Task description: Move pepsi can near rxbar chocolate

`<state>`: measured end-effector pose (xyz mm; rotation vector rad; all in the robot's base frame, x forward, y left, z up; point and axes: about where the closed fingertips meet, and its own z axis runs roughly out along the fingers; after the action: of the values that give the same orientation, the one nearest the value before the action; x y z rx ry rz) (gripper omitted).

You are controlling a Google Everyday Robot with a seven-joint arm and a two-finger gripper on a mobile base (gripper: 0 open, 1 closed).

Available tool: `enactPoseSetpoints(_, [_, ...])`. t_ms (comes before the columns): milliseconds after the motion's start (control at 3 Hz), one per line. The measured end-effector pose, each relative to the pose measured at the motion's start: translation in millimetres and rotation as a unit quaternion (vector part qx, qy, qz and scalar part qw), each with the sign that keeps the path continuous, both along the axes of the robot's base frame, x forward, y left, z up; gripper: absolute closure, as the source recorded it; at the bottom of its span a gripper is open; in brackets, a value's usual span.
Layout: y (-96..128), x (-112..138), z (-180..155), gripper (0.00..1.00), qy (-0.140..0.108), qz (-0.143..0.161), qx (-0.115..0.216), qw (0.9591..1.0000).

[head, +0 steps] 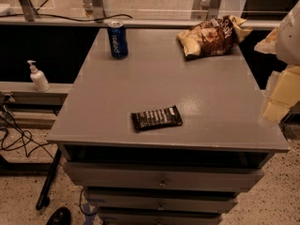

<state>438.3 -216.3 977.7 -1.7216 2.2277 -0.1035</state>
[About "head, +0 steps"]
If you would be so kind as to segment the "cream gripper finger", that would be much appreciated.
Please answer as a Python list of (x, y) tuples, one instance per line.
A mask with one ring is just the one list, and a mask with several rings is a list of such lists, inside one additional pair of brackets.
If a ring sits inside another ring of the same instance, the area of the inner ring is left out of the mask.
[(255, 45), (254, 50), (259, 53), (276, 54), (277, 37), (278, 28), (275, 27), (262, 41)]
[(273, 71), (268, 79), (262, 117), (279, 123), (300, 101), (300, 66), (288, 65), (281, 72)]

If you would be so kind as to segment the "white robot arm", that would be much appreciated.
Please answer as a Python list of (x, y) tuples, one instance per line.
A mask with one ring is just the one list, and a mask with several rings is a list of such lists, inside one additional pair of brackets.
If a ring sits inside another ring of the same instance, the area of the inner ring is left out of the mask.
[(300, 1), (254, 50), (274, 54), (288, 65), (269, 78), (270, 93), (262, 112), (263, 118), (279, 123), (300, 101)]

